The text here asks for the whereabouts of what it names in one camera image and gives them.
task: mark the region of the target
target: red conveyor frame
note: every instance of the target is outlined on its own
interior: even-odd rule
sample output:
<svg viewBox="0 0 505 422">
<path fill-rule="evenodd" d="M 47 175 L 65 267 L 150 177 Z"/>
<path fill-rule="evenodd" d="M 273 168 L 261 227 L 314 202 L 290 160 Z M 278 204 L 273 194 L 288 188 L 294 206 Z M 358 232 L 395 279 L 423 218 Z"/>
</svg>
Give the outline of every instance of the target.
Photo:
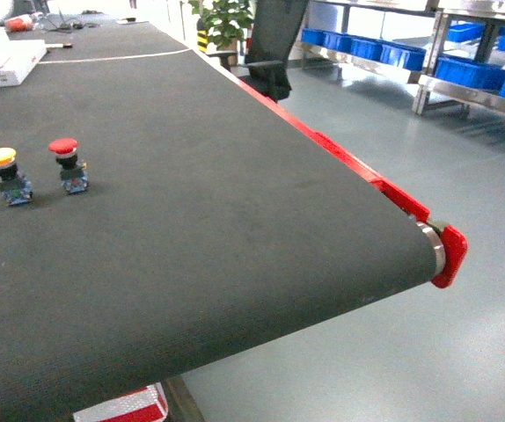
<svg viewBox="0 0 505 422">
<path fill-rule="evenodd" d="M 295 127 L 302 134 L 306 135 L 312 141 L 317 143 L 322 148 L 333 154 L 337 159 L 346 164 L 351 170 L 356 172 L 361 178 L 373 185 L 378 191 L 383 193 L 395 205 L 410 215 L 414 215 L 418 222 L 434 226 L 434 223 L 429 220 L 430 211 L 415 198 L 412 198 L 408 193 L 403 192 L 387 178 L 371 169 L 368 165 L 356 158 L 354 155 L 346 151 L 340 145 L 335 143 L 327 136 L 316 132 L 302 121 L 285 111 L 279 105 L 269 98 L 259 94 L 249 85 L 238 79 L 231 73 L 220 70 L 235 84 L 240 86 L 244 91 L 259 100 L 260 103 L 268 107 L 278 116 L 286 120 L 291 126 Z M 447 225 L 440 233 L 440 239 L 443 242 L 446 252 L 446 264 L 442 272 L 432 279 L 432 283 L 439 287 L 445 288 L 452 284 L 456 277 L 457 270 L 462 265 L 465 254 L 467 253 L 467 241 L 462 233 L 451 225 Z"/>
</svg>

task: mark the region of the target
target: shelf leg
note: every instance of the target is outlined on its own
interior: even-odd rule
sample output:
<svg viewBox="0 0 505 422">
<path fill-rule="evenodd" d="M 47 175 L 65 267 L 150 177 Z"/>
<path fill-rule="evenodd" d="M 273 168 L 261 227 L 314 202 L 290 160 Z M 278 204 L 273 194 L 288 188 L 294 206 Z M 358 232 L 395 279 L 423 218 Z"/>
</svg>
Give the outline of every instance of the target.
<svg viewBox="0 0 505 422">
<path fill-rule="evenodd" d="M 469 104 L 462 104 L 462 109 L 460 110 L 459 118 L 461 120 L 466 120 L 468 117 L 470 117 L 471 110 L 472 108 L 470 107 Z"/>
<path fill-rule="evenodd" d="M 428 92 L 424 87 L 419 87 L 417 91 L 417 96 L 414 98 L 413 102 L 413 113 L 422 116 L 428 105 L 428 100 L 430 99 L 430 92 Z"/>
<path fill-rule="evenodd" d="M 305 8 L 305 14 L 304 14 L 304 28 L 309 28 L 309 17 L 310 17 L 310 7 L 311 3 L 307 5 Z M 304 50 L 302 51 L 302 70 L 307 69 L 307 52 Z"/>
<path fill-rule="evenodd" d="M 350 6 L 345 5 L 342 11 L 342 22 L 340 24 L 340 31 L 342 33 L 348 32 L 348 21 L 350 20 Z"/>
<path fill-rule="evenodd" d="M 494 22 L 493 20 L 488 20 L 481 35 L 481 41 L 478 45 L 478 50 L 475 54 L 474 60 L 479 63 L 486 63 L 489 60 L 491 51 L 497 41 L 497 35 L 499 35 L 500 24 Z"/>
<path fill-rule="evenodd" d="M 431 37 L 431 46 L 425 54 L 425 60 L 422 64 L 422 72 L 424 75 L 432 76 L 435 74 L 436 63 L 438 56 L 444 50 L 444 42 L 450 30 L 451 16 L 445 15 L 438 11 L 435 15 L 435 25 Z M 427 110 L 428 101 L 430 99 L 430 92 L 425 90 L 422 86 L 419 87 L 417 96 L 413 102 L 413 112 L 422 116 Z"/>
</svg>

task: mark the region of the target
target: black conveyor belt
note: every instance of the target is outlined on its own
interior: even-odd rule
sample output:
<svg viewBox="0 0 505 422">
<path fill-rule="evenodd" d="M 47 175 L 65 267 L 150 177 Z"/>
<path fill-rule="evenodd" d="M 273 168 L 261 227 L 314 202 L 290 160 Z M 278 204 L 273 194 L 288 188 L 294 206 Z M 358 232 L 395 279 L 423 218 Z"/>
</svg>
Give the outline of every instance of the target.
<svg viewBox="0 0 505 422">
<path fill-rule="evenodd" d="M 146 24 L 83 31 L 74 58 L 184 48 Z M 60 137 L 88 193 L 61 188 Z M 54 420 L 435 270 L 403 212 L 194 52 L 39 65 L 0 89 L 0 146 L 34 190 L 0 198 L 0 421 Z"/>
</svg>

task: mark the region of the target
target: potted plant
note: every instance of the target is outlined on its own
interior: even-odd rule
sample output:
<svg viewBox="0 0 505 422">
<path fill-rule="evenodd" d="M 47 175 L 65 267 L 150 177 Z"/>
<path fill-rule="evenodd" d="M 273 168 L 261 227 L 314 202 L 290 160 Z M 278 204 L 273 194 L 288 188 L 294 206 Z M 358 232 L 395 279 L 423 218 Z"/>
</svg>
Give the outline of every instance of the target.
<svg viewBox="0 0 505 422">
<path fill-rule="evenodd" d="M 208 32 L 208 42 L 217 49 L 233 47 L 245 39 L 245 30 L 253 23 L 253 10 L 249 0 L 190 0 L 193 13 L 201 15 Z"/>
</svg>

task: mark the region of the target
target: red push button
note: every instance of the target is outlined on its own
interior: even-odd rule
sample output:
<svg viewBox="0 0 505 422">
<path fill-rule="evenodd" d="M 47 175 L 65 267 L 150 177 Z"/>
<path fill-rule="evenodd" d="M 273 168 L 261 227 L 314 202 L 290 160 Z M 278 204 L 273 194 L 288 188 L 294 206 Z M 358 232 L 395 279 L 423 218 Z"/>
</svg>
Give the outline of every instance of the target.
<svg viewBox="0 0 505 422">
<path fill-rule="evenodd" d="M 59 156 L 70 154 L 77 148 L 78 142 L 72 138 L 57 139 L 49 144 L 49 150 Z"/>
</svg>

